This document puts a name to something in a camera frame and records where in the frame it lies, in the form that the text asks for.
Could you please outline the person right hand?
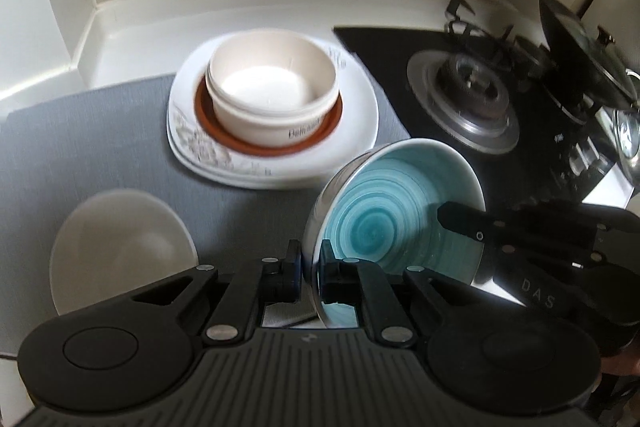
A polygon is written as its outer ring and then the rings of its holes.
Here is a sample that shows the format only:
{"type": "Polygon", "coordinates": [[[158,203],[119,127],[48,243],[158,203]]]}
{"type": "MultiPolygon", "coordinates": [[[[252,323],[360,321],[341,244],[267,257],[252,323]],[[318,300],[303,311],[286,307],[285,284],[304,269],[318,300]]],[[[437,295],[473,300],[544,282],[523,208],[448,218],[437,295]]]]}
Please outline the person right hand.
{"type": "Polygon", "coordinates": [[[602,384],[607,384],[601,426],[639,425],[639,351],[628,348],[602,360],[602,384]]]}

